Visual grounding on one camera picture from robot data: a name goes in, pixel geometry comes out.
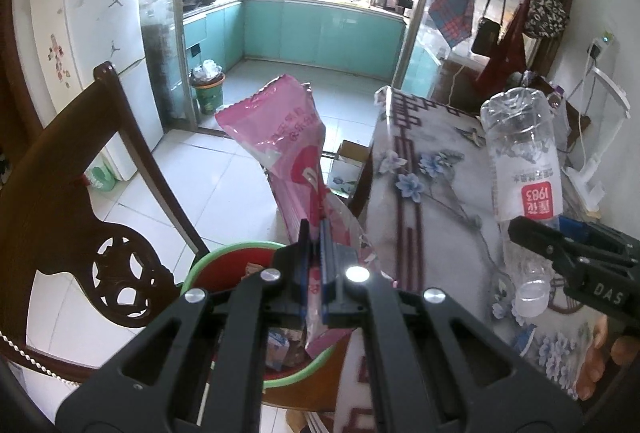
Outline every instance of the red label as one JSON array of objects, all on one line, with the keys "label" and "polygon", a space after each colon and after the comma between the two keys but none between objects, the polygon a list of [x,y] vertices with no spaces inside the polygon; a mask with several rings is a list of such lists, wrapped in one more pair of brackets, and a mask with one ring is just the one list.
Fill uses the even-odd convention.
[{"label": "red label", "polygon": [[551,182],[538,182],[522,188],[524,216],[534,220],[546,220],[554,215],[554,196]]}]

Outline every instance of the black bag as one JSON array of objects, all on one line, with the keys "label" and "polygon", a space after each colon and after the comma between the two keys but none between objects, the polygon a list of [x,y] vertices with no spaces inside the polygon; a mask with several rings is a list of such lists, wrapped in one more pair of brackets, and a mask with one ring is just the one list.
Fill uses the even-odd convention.
[{"label": "black bag", "polygon": [[486,12],[487,9],[489,9],[490,2],[491,0],[486,1],[484,12],[482,13],[482,18],[480,18],[480,21],[478,22],[478,32],[476,32],[476,38],[474,39],[473,45],[471,46],[471,52],[487,57],[491,57],[492,51],[494,50],[494,47],[497,45],[498,39],[500,38],[500,28],[502,27],[502,22],[504,21],[504,9],[507,6],[507,0],[503,0],[500,23],[497,23],[494,22],[494,20],[489,20],[488,18],[486,18]]},{"label": "black bag", "polygon": [[530,38],[556,38],[565,30],[569,16],[560,0],[531,0],[524,34]]}]

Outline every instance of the stove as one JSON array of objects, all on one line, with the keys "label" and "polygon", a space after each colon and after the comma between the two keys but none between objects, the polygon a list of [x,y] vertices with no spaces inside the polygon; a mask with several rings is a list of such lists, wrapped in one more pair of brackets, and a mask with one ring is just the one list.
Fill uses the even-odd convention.
[{"label": "stove", "polygon": [[190,10],[195,10],[199,7],[209,6],[215,1],[217,0],[184,0],[182,2],[182,10],[184,12],[189,12]]}]

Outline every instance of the bottle label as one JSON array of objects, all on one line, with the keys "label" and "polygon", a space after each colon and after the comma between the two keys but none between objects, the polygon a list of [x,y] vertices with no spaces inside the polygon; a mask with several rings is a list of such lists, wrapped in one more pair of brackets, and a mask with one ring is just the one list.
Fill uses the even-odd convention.
[{"label": "bottle label", "polygon": [[498,222],[526,216],[546,220],[562,213],[558,153],[540,153],[533,164],[521,156],[495,157],[495,212]]}]

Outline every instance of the tablecloth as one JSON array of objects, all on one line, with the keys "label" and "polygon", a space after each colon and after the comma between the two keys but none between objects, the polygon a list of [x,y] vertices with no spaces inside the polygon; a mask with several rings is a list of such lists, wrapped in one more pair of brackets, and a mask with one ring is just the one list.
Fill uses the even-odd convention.
[{"label": "tablecloth", "polygon": [[[514,310],[481,124],[460,110],[389,87],[378,97],[384,109],[373,136],[366,233],[382,269],[399,288],[445,290],[576,399],[575,381],[599,313],[565,297],[564,281],[555,274],[543,314],[525,319]],[[356,425],[374,430],[364,363],[362,337],[353,334],[334,432]]]}]

